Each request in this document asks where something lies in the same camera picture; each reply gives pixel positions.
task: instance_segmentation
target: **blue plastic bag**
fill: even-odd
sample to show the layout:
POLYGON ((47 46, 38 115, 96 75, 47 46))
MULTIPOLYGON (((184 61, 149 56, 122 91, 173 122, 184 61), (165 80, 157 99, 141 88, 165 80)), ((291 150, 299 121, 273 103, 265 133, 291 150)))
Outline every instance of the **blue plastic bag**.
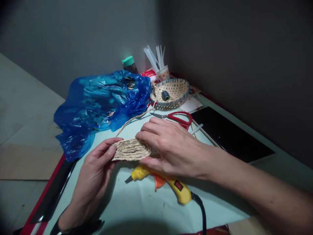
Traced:
POLYGON ((142 114, 150 93, 150 78, 125 70, 75 79, 67 99, 54 114, 55 123, 63 130, 56 138, 67 161, 81 158, 90 149, 96 132, 116 131, 142 114), (132 90, 128 89, 126 79, 136 84, 132 90))

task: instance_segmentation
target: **thread spool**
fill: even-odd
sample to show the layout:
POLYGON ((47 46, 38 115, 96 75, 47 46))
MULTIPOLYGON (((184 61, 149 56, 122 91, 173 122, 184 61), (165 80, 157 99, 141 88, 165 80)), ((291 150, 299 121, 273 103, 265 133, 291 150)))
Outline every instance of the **thread spool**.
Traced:
POLYGON ((162 99, 164 101, 168 101, 170 99, 170 95, 168 94, 167 91, 162 91, 162 99))

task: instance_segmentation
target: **right hand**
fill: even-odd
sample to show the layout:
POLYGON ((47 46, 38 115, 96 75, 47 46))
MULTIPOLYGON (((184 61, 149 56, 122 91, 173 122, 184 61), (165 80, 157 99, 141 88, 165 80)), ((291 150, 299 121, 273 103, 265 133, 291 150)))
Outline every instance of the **right hand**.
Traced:
POLYGON ((146 157, 140 163, 175 176, 207 179, 213 156, 225 152, 200 142, 178 123, 156 117, 143 125, 136 138, 152 145, 161 155, 160 159, 146 157))

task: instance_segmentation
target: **glue gun nozzle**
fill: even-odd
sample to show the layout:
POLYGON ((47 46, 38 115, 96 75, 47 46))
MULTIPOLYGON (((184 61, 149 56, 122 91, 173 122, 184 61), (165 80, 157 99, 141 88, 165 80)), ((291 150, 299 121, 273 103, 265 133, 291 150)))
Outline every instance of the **glue gun nozzle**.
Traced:
POLYGON ((131 176, 129 176, 128 178, 127 178, 127 180, 125 180, 125 183, 129 183, 129 182, 131 182, 133 180, 133 178, 131 177, 131 176))

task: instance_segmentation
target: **black tablet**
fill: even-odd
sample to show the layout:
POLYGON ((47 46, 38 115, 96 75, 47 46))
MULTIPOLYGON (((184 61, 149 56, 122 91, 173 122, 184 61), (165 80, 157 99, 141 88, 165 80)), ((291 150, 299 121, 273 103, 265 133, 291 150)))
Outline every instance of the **black tablet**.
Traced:
POLYGON ((222 149, 245 161, 253 162, 274 153, 260 141, 210 107, 192 113, 197 124, 222 149))

